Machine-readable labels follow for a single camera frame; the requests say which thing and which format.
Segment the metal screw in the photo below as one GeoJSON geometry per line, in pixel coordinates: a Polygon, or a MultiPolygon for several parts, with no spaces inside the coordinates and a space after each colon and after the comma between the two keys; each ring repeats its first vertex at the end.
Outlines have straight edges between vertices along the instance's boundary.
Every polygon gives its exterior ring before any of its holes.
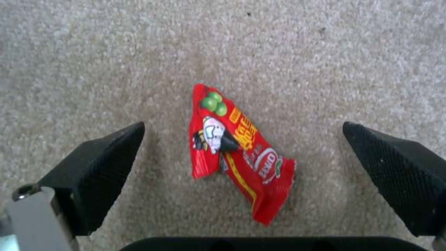
{"type": "Polygon", "coordinates": [[[12,200],[19,201],[40,191],[41,191],[40,186],[38,184],[36,183],[26,184],[17,188],[12,193],[12,200]]]}

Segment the brand logo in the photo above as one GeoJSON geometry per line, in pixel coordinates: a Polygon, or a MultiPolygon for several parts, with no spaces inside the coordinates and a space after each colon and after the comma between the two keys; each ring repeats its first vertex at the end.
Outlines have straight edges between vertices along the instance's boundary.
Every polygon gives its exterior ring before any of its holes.
{"type": "Polygon", "coordinates": [[[254,170],[263,179],[263,184],[268,184],[274,178],[280,178],[282,163],[282,157],[274,149],[268,148],[257,157],[254,170]]]}

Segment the candy wrapper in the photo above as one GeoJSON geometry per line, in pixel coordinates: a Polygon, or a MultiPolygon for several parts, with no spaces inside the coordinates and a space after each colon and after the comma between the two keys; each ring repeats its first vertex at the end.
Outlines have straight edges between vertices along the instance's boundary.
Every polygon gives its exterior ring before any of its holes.
{"type": "Polygon", "coordinates": [[[209,176],[221,167],[251,202],[254,219],[269,225],[288,198],[295,160],[279,156],[217,89],[197,84],[192,98],[192,176],[209,176]]]}

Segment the yellow stripe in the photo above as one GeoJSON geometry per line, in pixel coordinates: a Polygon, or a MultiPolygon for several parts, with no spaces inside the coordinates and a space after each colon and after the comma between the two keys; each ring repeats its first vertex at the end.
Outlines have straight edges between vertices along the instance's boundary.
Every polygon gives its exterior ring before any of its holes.
{"type": "Polygon", "coordinates": [[[257,194],[254,192],[248,184],[246,184],[245,180],[240,175],[239,171],[237,170],[237,167],[235,166],[234,159],[229,155],[229,153],[225,153],[227,161],[229,162],[229,166],[231,167],[232,172],[234,173],[235,178],[237,181],[242,185],[242,187],[251,195],[252,197],[252,208],[251,211],[254,210],[254,203],[256,202],[257,194]]]}

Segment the red candy wrapper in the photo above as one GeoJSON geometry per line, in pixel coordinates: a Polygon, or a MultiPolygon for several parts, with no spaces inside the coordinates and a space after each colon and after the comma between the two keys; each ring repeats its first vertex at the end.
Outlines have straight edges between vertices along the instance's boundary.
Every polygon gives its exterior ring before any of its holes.
{"type": "Polygon", "coordinates": [[[288,198],[296,161],[279,156],[217,89],[197,84],[192,98],[192,176],[209,176],[221,167],[252,203],[254,219],[269,225],[288,198]]]}

